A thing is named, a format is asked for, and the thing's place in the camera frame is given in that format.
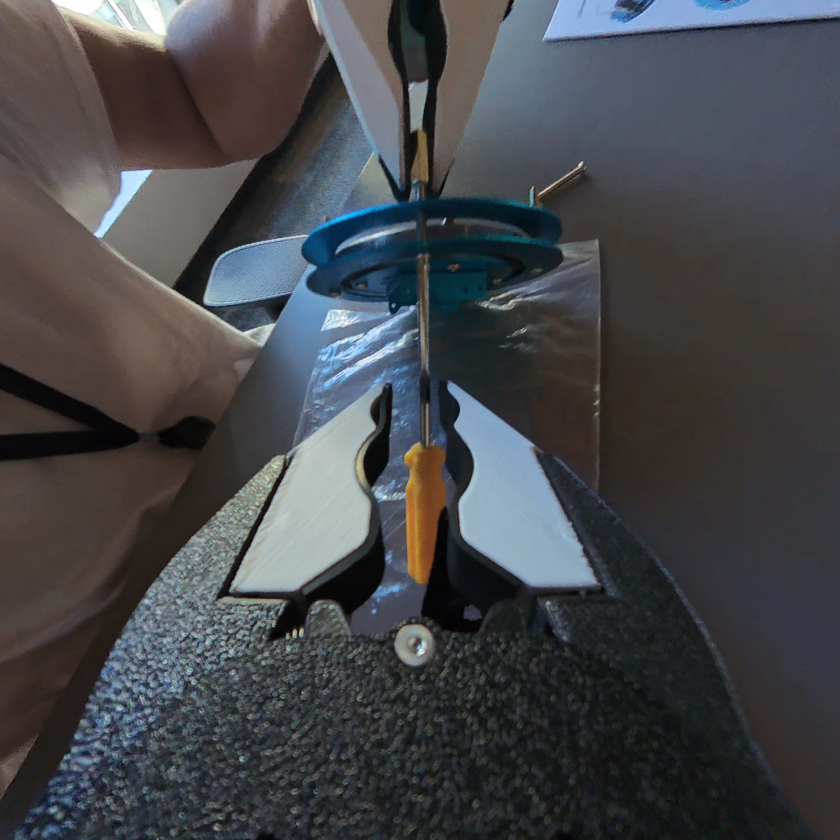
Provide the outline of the long metal screw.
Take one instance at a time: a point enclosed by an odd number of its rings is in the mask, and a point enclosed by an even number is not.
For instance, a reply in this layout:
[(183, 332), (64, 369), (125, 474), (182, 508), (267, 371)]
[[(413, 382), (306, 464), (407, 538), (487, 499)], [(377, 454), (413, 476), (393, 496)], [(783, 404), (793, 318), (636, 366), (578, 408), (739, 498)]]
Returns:
[(577, 183), (586, 173), (586, 163), (581, 161), (572, 170), (564, 173), (558, 179), (542, 188), (532, 185), (528, 191), (528, 204), (531, 207), (542, 205), (544, 201), (549, 199), (552, 195)]

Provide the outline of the person in beige shirt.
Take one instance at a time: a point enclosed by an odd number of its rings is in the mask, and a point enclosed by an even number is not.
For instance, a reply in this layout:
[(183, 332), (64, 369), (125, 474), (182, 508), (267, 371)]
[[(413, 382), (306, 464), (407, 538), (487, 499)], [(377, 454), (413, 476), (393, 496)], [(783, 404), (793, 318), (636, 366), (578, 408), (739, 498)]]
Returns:
[[(53, 2), (2, 2), (2, 365), (140, 434), (217, 422), (259, 350), (93, 234), (121, 163)], [(2, 789), (197, 452), (147, 440), (2, 463)]]

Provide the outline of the white partition panel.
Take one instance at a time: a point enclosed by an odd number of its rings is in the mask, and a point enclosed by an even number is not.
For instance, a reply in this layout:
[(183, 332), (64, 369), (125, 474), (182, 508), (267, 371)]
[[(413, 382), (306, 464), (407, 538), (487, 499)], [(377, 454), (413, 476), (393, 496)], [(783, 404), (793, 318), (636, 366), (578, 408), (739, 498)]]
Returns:
[(124, 171), (96, 236), (173, 287), (256, 160), (213, 169)]

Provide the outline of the dark grey desk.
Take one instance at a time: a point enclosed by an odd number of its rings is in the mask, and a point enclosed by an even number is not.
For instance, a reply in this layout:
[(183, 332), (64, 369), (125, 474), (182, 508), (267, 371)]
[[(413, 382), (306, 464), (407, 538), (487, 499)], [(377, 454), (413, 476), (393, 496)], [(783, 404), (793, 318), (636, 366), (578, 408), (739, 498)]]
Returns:
[(602, 256), (601, 493), (838, 838), (838, 21), (543, 42), (516, 2), (448, 179)]

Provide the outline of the person's left forearm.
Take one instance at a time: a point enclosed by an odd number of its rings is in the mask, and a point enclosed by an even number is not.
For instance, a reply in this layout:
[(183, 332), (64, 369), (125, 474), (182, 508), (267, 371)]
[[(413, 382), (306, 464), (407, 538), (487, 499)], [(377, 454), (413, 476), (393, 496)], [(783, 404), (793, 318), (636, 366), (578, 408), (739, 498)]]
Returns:
[(286, 138), (328, 54), (306, 1), (185, 2), (165, 45), (225, 163)]

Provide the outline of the blue round metal base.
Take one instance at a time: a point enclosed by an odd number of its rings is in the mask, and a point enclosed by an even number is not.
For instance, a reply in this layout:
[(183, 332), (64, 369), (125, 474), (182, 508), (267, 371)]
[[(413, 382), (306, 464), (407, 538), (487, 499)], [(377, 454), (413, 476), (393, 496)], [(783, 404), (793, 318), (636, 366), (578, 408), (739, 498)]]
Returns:
[(309, 290), (324, 298), (417, 303), (417, 261), (429, 259), (429, 306), (454, 311), (550, 274), (564, 260), (560, 220), (494, 198), (429, 198), (374, 206), (316, 228), (301, 247)]

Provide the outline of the clear plastic bag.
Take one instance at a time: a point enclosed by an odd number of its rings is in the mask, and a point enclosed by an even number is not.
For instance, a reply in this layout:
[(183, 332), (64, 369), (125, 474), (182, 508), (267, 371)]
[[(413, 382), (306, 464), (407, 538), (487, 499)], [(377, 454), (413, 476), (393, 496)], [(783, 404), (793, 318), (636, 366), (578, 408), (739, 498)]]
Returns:
[[(601, 471), (601, 261), (597, 241), (562, 247), (563, 263), (484, 301), (430, 318), (435, 380), (461, 386), (592, 489)], [(299, 444), (373, 386), (393, 390), (390, 459), (373, 486), (385, 572), (351, 619), (356, 634), (384, 634), (419, 616), (425, 589), (406, 567), (406, 451), (419, 439), (417, 313), (334, 301), (320, 317), (320, 347), (295, 436)]]

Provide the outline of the printed paper sheet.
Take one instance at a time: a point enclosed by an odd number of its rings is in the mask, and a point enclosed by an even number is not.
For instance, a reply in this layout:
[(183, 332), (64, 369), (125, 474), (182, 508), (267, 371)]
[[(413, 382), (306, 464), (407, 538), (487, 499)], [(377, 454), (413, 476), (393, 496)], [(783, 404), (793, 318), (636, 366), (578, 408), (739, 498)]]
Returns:
[(838, 1), (559, 1), (547, 42), (839, 17)]

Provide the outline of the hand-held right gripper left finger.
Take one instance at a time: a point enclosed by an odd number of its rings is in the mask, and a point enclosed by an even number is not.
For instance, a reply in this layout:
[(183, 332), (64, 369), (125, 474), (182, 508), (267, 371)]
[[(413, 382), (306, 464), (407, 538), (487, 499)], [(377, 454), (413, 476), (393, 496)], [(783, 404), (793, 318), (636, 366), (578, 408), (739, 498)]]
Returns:
[(373, 485), (390, 456), (392, 385), (378, 385), (295, 447), (245, 541), (228, 594), (358, 607), (385, 567)]

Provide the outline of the yellow handled screwdriver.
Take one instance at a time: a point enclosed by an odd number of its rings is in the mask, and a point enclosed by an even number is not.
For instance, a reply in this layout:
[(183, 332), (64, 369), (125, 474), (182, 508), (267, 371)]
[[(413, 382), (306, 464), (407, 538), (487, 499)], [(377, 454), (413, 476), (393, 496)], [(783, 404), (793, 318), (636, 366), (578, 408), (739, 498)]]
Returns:
[(407, 569), (419, 584), (429, 581), (434, 564), (438, 518), (445, 507), (442, 478), (444, 452), (432, 443), (429, 274), (427, 220), (419, 213), (416, 221), (416, 310), (419, 351), (419, 442), (405, 456), (409, 470), (406, 485)]

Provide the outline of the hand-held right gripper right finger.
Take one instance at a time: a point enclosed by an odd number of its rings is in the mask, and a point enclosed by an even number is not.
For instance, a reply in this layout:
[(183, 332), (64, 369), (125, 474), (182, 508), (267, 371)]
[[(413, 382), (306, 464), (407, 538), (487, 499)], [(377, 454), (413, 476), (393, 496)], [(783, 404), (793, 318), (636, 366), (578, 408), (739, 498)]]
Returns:
[(600, 592), (583, 544), (534, 444), (463, 388), (441, 381), (448, 511), (447, 573), (468, 604)]

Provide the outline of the grey mesh office chair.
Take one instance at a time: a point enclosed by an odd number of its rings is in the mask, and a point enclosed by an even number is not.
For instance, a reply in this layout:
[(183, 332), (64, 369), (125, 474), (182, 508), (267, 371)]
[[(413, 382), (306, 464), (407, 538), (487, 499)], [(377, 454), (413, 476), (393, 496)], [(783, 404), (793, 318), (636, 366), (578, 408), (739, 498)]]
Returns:
[(210, 309), (271, 308), (294, 292), (310, 265), (306, 235), (273, 238), (233, 248), (214, 262), (203, 295)]

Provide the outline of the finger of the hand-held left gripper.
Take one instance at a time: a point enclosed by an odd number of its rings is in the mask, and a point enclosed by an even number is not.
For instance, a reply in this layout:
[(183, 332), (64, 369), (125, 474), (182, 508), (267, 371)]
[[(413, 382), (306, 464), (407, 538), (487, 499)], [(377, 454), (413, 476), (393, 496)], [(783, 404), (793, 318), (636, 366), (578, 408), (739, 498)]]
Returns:
[(396, 197), (411, 192), (407, 2), (315, 1), (318, 25)]
[(429, 190), (442, 192), (476, 103), (509, 1), (426, 2), (423, 28), (427, 95), (423, 130), (429, 152)]

